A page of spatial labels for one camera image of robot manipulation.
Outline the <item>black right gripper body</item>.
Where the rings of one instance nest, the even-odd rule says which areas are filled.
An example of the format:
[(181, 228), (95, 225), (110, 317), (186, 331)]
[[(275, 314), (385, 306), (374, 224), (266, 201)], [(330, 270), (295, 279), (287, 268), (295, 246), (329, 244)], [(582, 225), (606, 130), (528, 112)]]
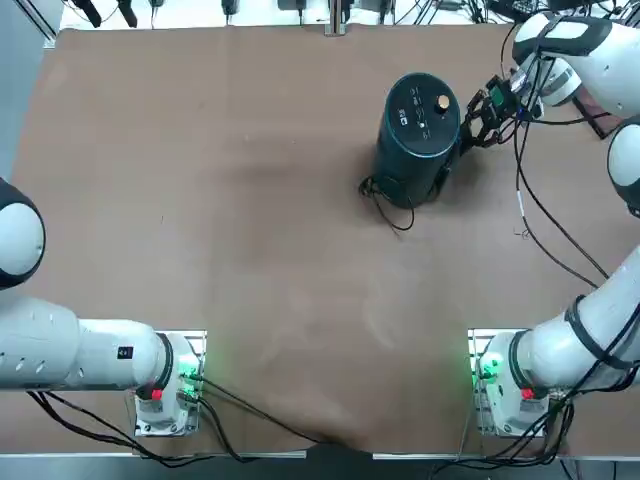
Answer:
[(482, 119), (508, 119), (518, 113), (520, 98), (511, 89), (509, 80), (494, 75), (485, 85)]

